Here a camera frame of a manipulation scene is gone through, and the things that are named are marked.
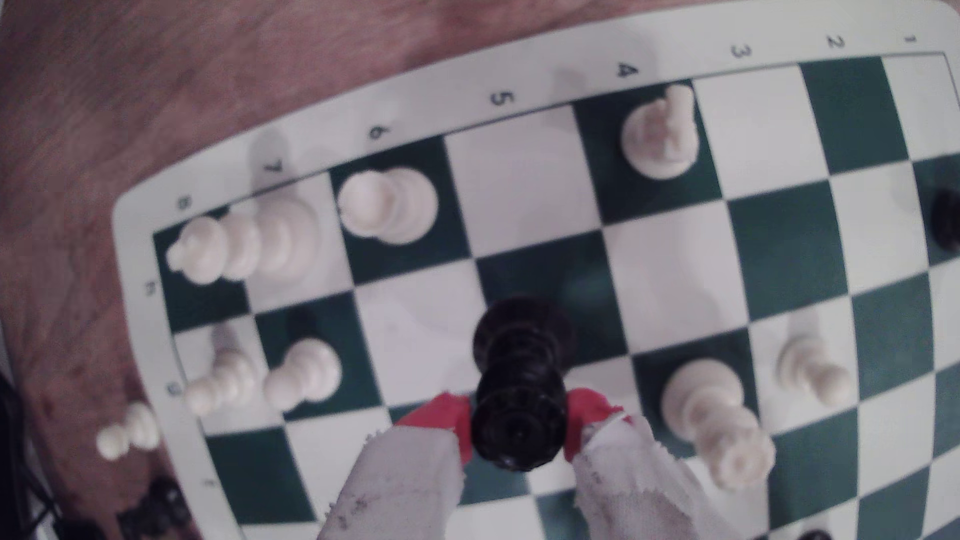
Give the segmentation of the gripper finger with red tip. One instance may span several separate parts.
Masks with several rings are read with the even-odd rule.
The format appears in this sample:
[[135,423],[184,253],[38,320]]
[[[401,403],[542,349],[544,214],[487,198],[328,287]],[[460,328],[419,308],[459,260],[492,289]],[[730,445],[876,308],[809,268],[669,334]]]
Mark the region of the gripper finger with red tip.
[[591,539],[738,539],[690,467],[600,392],[566,394],[563,447]]
[[319,539],[444,539],[473,458],[471,401],[443,392],[368,438]]

